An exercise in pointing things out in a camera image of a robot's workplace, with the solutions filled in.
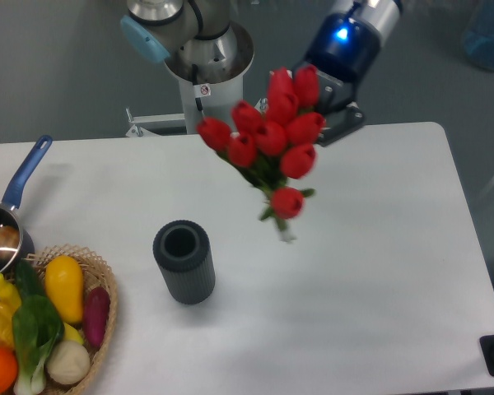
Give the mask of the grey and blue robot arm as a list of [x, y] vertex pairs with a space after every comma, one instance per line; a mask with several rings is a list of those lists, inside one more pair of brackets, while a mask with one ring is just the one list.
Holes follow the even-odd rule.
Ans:
[[[129, 1], [121, 30], [151, 63], [164, 63], [179, 83], [182, 114], [131, 118], [134, 128], [184, 127], [188, 134], [204, 116], [231, 123], [243, 97], [243, 77], [254, 59], [248, 31], [230, 18], [228, 1]], [[357, 106], [363, 77], [403, 12], [400, 1], [336, 1], [303, 58], [291, 72], [317, 69], [322, 115], [338, 114], [317, 144], [328, 146], [363, 127]]]

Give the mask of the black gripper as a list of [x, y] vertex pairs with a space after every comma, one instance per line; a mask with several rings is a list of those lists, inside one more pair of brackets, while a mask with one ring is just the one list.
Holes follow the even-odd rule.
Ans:
[[324, 19], [304, 62], [290, 69], [293, 81], [309, 81], [319, 73], [321, 93], [315, 108], [328, 115], [317, 145], [329, 146], [365, 126], [365, 114], [351, 102], [379, 51], [379, 36], [370, 27], [334, 13]]

